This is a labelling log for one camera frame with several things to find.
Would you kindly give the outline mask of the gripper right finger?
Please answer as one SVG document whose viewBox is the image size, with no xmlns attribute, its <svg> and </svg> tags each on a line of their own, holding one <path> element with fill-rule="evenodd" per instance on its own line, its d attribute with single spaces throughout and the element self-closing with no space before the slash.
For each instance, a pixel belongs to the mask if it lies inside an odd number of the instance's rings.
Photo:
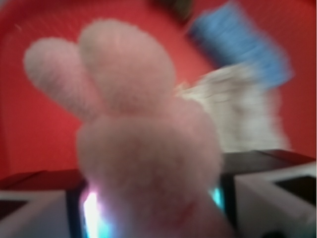
<svg viewBox="0 0 317 238">
<path fill-rule="evenodd" d="M 317 161 L 286 150 L 224 154 L 212 194 L 237 238 L 314 238 Z"/>
</svg>

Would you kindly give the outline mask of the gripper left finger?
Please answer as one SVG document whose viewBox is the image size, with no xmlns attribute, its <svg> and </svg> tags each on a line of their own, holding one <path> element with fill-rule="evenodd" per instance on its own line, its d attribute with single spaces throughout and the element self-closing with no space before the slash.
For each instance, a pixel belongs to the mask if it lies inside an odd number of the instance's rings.
<svg viewBox="0 0 317 238">
<path fill-rule="evenodd" d="M 109 226 L 76 169 L 10 175 L 0 180 L 2 238 L 107 238 Z"/>
</svg>

